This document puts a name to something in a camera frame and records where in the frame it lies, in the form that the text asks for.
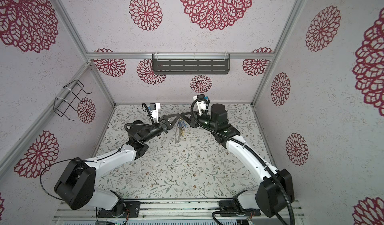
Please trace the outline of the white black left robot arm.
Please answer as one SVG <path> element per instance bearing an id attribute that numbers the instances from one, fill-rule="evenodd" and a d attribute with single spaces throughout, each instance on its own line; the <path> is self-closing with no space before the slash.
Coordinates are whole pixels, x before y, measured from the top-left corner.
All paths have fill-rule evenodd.
<path id="1" fill-rule="evenodd" d="M 111 217 L 126 212 L 125 200 L 114 191 L 99 189 L 96 180 L 102 175 L 141 158 L 149 149 L 147 142 L 161 133 L 168 133 L 179 121 L 180 114 L 162 116 L 154 124 L 135 121 L 124 125 L 129 140 L 118 149 L 104 155 L 82 160 L 71 159 L 54 187 L 55 193 L 72 210 L 95 207 Z"/>

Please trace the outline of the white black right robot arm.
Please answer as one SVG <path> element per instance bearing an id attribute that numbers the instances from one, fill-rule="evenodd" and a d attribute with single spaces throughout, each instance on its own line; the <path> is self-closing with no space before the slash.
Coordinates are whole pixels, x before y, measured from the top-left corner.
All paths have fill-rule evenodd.
<path id="1" fill-rule="evenodd" d="M 233 154 L 254 176 L 258 188 L 245 190 L 232 198 L 221 208 L 222 214 L 250 214 L 261 212 L 268 218 L 276 217 L 285 223 L 279 214 L 287 209 L 290 224 L 295 223 L 292 202 L 295 200 L 292 176 L 287 170 L 279 170 L 260 157 L 246 142 L 241 133 L 230 124 L 223 104 L 208 106 L 197 102 L 199 110 L 181 114 L 181 118 L 192 128 L 210 132 L 216 142 Z"/>

